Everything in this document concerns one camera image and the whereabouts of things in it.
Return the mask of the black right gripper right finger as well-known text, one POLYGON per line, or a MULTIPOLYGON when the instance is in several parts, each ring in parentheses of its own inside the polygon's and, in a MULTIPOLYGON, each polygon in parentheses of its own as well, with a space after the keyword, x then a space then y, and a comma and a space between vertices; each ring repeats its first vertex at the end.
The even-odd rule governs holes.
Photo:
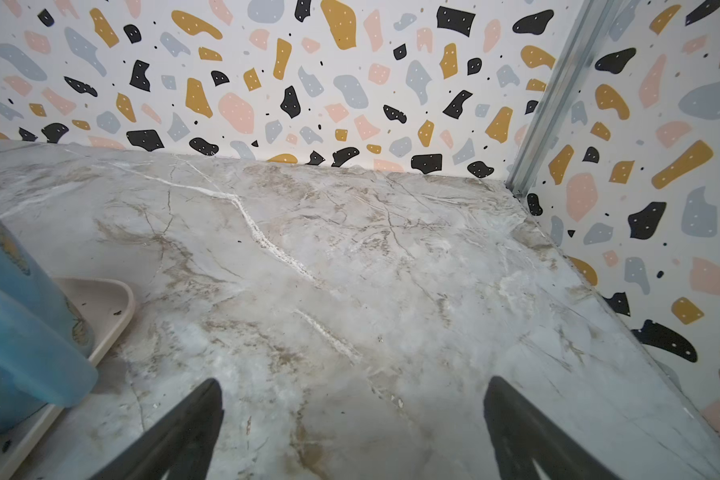
POLYGON ((502 479, 617 477, 500 376, 489 381, 483 415, 502 479))

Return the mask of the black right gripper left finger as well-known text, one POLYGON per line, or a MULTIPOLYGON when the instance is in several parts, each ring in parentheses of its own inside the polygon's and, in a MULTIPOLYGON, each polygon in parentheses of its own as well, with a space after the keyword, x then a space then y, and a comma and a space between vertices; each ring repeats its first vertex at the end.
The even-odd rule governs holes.
POLYGON ((221 386, 208 378, 92 477, 204 479, 223 418, 221 386))

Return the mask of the light blue butterfly mug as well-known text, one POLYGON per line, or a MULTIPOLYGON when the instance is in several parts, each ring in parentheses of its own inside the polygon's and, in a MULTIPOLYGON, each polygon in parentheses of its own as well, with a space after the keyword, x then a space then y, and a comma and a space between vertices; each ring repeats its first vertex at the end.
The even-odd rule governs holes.
POLYGON ((0 220, 0 435, 92 390, 95 333, 0 220))

